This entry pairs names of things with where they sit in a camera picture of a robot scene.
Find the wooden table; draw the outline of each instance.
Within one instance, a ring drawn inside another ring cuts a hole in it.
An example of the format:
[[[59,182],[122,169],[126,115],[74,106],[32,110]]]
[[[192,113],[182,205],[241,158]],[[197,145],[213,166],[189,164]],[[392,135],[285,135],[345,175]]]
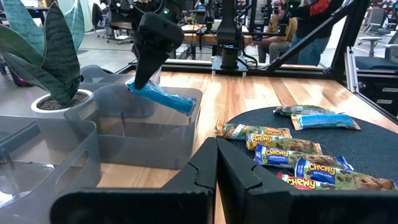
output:
[[[182,30],[185,31],[193,31],[193,30],[198,30],[201,27],[201,25],[185,25],[182,26]],[[248,28],[246,26],[242,26],[242,32],[248,32]],[[244,35],[244,44],[249,45],[252,43],[252,36],[250,35]],[[184,42],[190,43],[193,42],[194,44],[199,43],[200,36],[196,34],[184,34]],[[217,44],[217,38],[216,35],[213,34],[205,34],[204,36],[201,37],[201,41],[205,45],[216,45]]]
[[[398,133],[398,126],[332,80],[298,78],[229,77],[195,73],[162,73],[160,84],[191,87],[203,92],[195,151],[213,137],[217,119],[228,121],[258,108],[280,105],[317,105],[363,119]],[[178,171],[102,164],[98,187],[161,187]],[[220,194],[216,196],[215,223],[225,223]]]

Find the chewy logo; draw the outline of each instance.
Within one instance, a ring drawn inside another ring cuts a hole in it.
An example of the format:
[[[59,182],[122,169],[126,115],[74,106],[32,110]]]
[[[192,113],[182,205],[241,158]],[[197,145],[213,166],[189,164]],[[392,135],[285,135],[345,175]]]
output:
[[[272,136],[282,136],[282,133],[279,130],[277,130],[277,131],[267,130],[265,132],[265,134],[272,135]]]
[[[265,142],[271,143],[271,142],[272,142],[272,136],[261,136],[261,135],[257,135],[257,136],[254,136],[254,137],[251,139],[251,141],[252,141],[252,142],[265,141]]]
[[[310,165],[308,165],[308,168],[310,170],[325,171],[325,172],[328,172],[331,175],[335,175],[336,174],[336,169],[333,168],[333,167],[328,167],[328,166],[323,166],[323,165],[319,165],[319,164],[310,163]]]
[[[266,156],[273,156],[273,155],[287,157],[289,155],[289,153],[285,150],[278,150],[278,149],[267,149],[266,150]]]
[[[308,187],[310,189],[315,189],[315,187],[316,187],[315,181],[310,180],[310,179],[296,178],[296,177],[287,179],[287,183],[291,184],[291,185],[299,185],[299,186]]]

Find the green wrapper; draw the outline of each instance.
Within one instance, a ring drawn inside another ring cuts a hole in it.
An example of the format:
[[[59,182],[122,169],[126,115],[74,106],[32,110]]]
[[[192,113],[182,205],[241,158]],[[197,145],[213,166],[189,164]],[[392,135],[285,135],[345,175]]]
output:
[[[277,106],[275,114],[291,116],[292,114],[314,115],[314,114],[336,114],[332,110],[324,109],[320,106],[295,105],[295,106]]]
[[[278,173],[278,178],[286,181],[288,184],[299,190],[343,190],[342,186],[337,186],[329,183],[323,183],[316,180],[292,177],[281,172]]]
[[[328,182],[351,190],[397,190],[398,187],[397,180],[377,179],[358,172],[314,164],[303,158],[297,161],[295,176]]]
[[[248,133],[246,138],[247,149],[254,151],[257,144],[265,147],[284,149],[296,152],[322,155],[321,146],[309,140],[283,138],[266,134]]]
[[[300,158],[304,158],[310,162],[324,166],[330,166],[349,171],[353,170],[353,167],[349,165],[346,162],[346,159],[342,156],[333,157],[307,154],[290,150],[273,149],[260,144],[257,144],[256,146],[254,161],[259,165],[293,169]]]
[[[247,133],[268,134],[271,136],[281,136],[291,138],[289,128],[270,128],[249,126],[244,124],[224,124],[218,120],[215,127],[216,135],[226,139],[246,140]]]

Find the plastic storage container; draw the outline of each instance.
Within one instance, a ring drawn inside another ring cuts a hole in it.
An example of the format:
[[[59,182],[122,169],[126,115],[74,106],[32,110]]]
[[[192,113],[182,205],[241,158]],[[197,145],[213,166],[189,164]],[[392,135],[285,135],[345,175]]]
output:
[[[124,83],[130,78],[133,78],[135,74],[113,74],[110,71],[103,70],[98,65],[88,65],[81,69],[81,75],[84,77],[84,83]],[[156,84],[160,82],[160,74],[162,73],[162,67],[154,73],[150,80]]]
[[[100,179],[92,122],[0,116],[0,223],[49,223],[59,196]]]
[[[196,98],[192,115],[141,98],[124,84],[100,88],[64,115],[96,123],[102,162],[179,169],[192,154],[202,92],[193,88],[165,90]]]

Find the black round mat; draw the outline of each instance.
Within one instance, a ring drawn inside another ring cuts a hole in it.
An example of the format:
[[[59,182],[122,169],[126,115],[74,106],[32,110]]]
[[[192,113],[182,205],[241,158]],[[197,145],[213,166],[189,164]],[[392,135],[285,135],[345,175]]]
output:
[[[398,134],[356,118],[354,120],[361,127],[360,131],[343,128],[295,131],[292,120],[274,114],[272,112],[274,109],[273,107],[248,111],[228,123],[289,128],[293,138],[320,143],[324,155],[344,156],[356,172],[378,178],[398,179]],[[254,158],[254,152],[246,149],[244,141],[229,142],[251,159]],[[282,170],[269,166],[266,168],[274,173]],[[293,175],[293,170],[283,169],[283,171]]]

